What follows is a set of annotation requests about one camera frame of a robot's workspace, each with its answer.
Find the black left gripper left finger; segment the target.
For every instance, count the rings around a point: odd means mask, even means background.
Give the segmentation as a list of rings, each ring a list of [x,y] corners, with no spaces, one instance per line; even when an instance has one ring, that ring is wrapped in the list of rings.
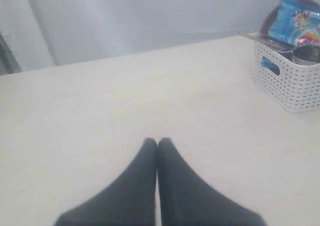
[[[57,226],[154,226],[157,143],[146,138],[133,161],[100,193],[63,213]]]

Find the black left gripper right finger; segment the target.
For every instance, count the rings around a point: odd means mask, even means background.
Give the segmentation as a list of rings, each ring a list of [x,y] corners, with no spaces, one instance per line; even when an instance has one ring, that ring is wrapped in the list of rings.
[[[161,222],[164,226],[264,226],[264,219],[201,179],[170,138],[157,147]]]

